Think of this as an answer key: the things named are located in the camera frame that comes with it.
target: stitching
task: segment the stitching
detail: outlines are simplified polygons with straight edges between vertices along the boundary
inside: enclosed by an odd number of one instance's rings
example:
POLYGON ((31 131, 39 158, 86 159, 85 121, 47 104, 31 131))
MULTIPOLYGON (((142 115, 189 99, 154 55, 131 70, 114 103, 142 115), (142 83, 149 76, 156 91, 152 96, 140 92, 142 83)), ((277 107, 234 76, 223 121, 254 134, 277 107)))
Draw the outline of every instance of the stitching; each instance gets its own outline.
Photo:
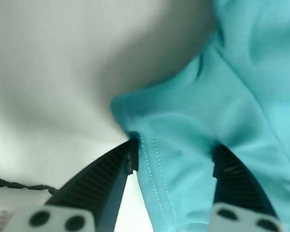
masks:
POLYGON ((223 56, 223 54, 214 46, 212 46, 214 48, 214 50, 218 53, 218 55, 223 58, 223 60, 226 62, 226 64, 231 68, 231 70, 236 74, 236 76, 238 77, 238 79, 242 82, 242 84, 246 87, 246 89, 250 92, 250 94, 252 95, 252 97, 255 99, 258 107, 260 108, 264 118, 266 119, 266 122, 275 138, 275 140, 278 143, 278 146, 280 147, 280 149, 282 150, 283 154, 286 156, 286 158, 288 159, 289 163, 290 163, 290 156, 287 154, 282 142, 280 141, 278 135, 276 134, 276 132, 274 131, 274 128, 272 127, 272 124, 270 123, 270 120, 267 116, 267 114, 265 113, 263 107, 261 106, 257 96, 252 92, 252 90, 248 87, 248 85, 246 84, 246 82, 241 78, 241 76, 239 75, 239 73, 235 70, 235 68, 229 63, 229 61, 223 56))
POLYGON ((147 162, 147 167, 148 167, 151 183, 153 184, 153 187, 154 187, 154 190, 155 190, 155 194, 156 194, 156 197, 157 197, 157 200, 158 200, 158 203, 159 203, 159 206, 160 206, 161 213, 162 213, 162 216, 164 218, 165 224, 168 226, 168 221, 167 221, 165 213, 163 211, 161 200, 160 200, 159 195, 158 195, 157 187, 155 185, 154 178, 153 178, 150 166, 149 166, 148 153, 147 153, 147 149, 145 148, 145 145, 144 145, 144 139, 143 139, 143 136, 141 134, 140 134, 140 137, 141 137, 141 146, 142 146, 142 148, 144 150, 144 154, 145 154, 145 158, 146 158, 146 162, 147 162))
POLYGON ((170 204, 170 206, 171 206, 171 210, 172 210, 172 213, 173 213, 174 219, 175 219, 175 221, 177 221, 177 220, 176 220, 176 216, 175 216, 174 207, 173 207, 173 204, 172 204, 172 202, 171 202, 170 194, 169 194, 168 188, 166 187, 165 178, 164 178, 164 175, 163 175, 163 172, 162 172, 161 160, 160 160, 160 157, 159 157, 159 154, 158 154, 158 148, 157 148, 157 141, 156 141, 155 138, 152 138, 152 140, 153 140, 154 149, 155 149, 156 156, 157 156, 157 160, 158 160, 158 168, 159 168, 159 172, 160 172, 160 175, 161 175, 161 178, 162 178, 162 181, 163 181, 163 186, 164 186, 164 189, 165 189, 166 195, 167 195, 167 197, 168 197, 168 201, 169 201, 169 204, 170 204))

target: white background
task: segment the white background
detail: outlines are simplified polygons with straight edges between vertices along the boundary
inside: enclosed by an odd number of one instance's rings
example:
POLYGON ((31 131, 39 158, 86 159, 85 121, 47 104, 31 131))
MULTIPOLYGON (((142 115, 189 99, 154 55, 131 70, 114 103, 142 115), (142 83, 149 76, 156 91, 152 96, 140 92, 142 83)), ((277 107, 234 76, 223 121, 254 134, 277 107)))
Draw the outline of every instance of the white background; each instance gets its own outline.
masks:
MULTIPOLYGON (((110 99, 200 51, 209 2, 0 0, 0 178, 60 188, 124 142, 110 99)), ((120 212, 116 231, 152 230, 135 176, 120 212)))

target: fabric seam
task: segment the fabric seam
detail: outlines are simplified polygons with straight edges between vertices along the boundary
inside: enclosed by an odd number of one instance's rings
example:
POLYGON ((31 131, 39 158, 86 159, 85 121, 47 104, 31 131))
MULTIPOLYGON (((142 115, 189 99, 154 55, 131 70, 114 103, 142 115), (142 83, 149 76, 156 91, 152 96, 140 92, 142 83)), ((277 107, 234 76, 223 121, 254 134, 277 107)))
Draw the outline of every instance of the fabric seam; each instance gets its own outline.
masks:
POLYGON ((149 171, 149 177, 150 177, 150 179, 151 179, 151 183, 152 183, 152 185, 153 185, 153 187, 154 187, 155 194, 156 194, 156 197, 157 197, 157 200, 158 200, 159 206, 160 206, 160 210, 161 210, 161 213, 162 213, 163 219, 164 219, 164 221, 165 221, 165 224, 168 226, 168 221, 167 221, 166 215, 165 215, 165 213, 164 213, 164 210, 163 210, 163 208, 162 208, 162 203, 161 203, 160 197, 159 197, 159 195, 158 195, 157 187, 156 187, 156 184, 155 184, 155 181, 154 181, 154 178, 153 178, 153 175, 152 175, 151 169, 150 169, 148 153, 147 153, 147 149, 146 149, 145 144, 144 144, 144 138, 143 138, 143 136, 142 136, 141 134, 140 134, 140 137, 141 137, 141 146, 142 146, 142 148, 143 148, 144 155, 145 155, 146 162, 147 162, 147 167, 148 167, 148 171, 149 171))
POLYGON ((161 179, 162 179, 162 182, 163 182, 163 187, 165 189, 165 193, 167 195, 167 198, 168 198, 171 210, 172 210, 172 214, 173 214, 173 217, 174 217, 174 220, 175 220, 175 223, 176 223, 177 222, 177 218, 176 218, 176 215, 175 215, 174 207, 173 207, 173 204, 172 204, 172 201, 171 201, 171 197, 170 197, 168 188, 166 186, 166 181, 165 181, 164 174, 163 174, 162 167, 161 167, 161 160, 160 160, 160 157, 159 157, 159 154, 158 154, 157 140, 154 137, 152 137, 152 141, 153 141, 154 150, 155 150, 156 157, 157 157, 157 165, 158 165, 158 168, 159 168, 159 173, 160 173, 160 176, 161 176, 161 179))

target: turquoise cloth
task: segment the turquoise cloth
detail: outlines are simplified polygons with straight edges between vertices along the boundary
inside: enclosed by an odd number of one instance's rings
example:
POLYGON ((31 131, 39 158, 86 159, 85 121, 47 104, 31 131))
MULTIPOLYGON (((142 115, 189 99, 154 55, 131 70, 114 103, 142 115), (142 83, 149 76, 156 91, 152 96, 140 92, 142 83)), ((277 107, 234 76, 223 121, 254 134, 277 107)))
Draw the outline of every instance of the turquoise cloth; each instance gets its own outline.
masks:
POLYGON ((205 232, 227 146, 252 171, 290 231, 290 0, 217 0, 219 28, 167 81, 116 97, 138 137, 138 179, 154 230, 205 232))

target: ridged black plastic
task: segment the ridged black plastic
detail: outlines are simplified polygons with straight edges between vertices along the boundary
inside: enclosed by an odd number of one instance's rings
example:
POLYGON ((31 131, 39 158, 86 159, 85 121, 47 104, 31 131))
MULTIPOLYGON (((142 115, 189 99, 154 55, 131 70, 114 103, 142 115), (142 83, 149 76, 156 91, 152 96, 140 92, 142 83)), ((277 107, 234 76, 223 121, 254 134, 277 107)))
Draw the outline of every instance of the ridged black plastic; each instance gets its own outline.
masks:
POLYGON ((214 151, 214 202, 224 202, 277 218, 269 199, 248 168, 227 147, 214 151))
POLYGON ((114 231, 127 176, 138 169, 138 141, 116 147, 66 183, 46 204, 87 209, 96 232, 114 231))

